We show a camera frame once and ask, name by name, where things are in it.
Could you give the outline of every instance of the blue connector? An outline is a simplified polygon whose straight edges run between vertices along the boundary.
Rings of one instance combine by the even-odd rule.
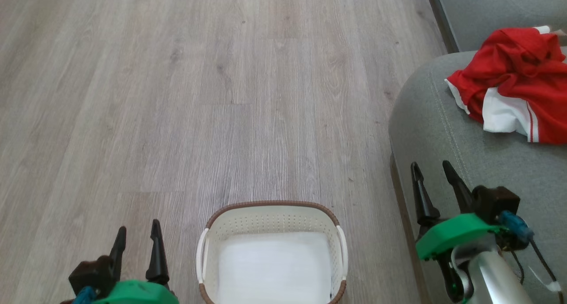
[[[518,239],[524,243],[529,242],[533,237],[532,229],[528,227],[522,218],[510,211],[502,211],[498,217],[498,221],[508,228],[508,230],[512,231],[512,233],[516,234]]]
[[[91,304],[97,297],[97,293],[91,286],[85,286],[73,301],[73,304]]]

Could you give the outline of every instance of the sofa cushion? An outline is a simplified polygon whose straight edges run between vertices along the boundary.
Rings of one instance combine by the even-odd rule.
[[[528,143],[517,133],[492,134],[459,109],[443,81],[464,68],[473,52],[439,57],[405,83],[393,109],[389,134],[413,234],[417,237],[410,164],[417,161],[433,204],[442,217],[459,214],[441,162],[449,160],[470,189],[503,185],[522,199],[518,214],[534,229],[535,241],[560,282],[567,282],[567,147]],[[518,252],[526,272],[524,287],[534,303],[554,303],[557,295],[537,281],[528,266],[549,282],[533,250]],[[511,266],[517,269],[515,262]],[[422,262],[433,303],[449,303],[435,262]]]
[[[459,51],[478,50],[490,33],[504,27],[567,29],[567,0],[439,1]]]

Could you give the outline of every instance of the laundry basket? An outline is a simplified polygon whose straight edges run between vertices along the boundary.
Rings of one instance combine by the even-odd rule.
[[[336,304],[348,251],[337,218],[322,205],[240,203],[209,219],[196,269],[207,304]]]

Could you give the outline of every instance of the red clothing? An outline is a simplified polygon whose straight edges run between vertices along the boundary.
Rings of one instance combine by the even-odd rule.
[[[448,79],[459,90],[470,117],[483,122],[486,90],[498,86],[505,97],[520,98],[533,110],[535,136],[529,141],[567,143],[567,64],[555,34],[534,28],[495,31],[464,70]]]

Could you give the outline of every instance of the perforated basket wall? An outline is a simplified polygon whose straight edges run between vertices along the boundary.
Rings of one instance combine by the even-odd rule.
[[[197,246],[197,278],[207,304],[217,304],[218,257],[221,242],[232,235],[254,233],[319,232],[328,239],[332,300],[336,304],[346,289],[348,251],[335,215],[317,203],[265,201],[240,203],[217,211],[209,219]]]

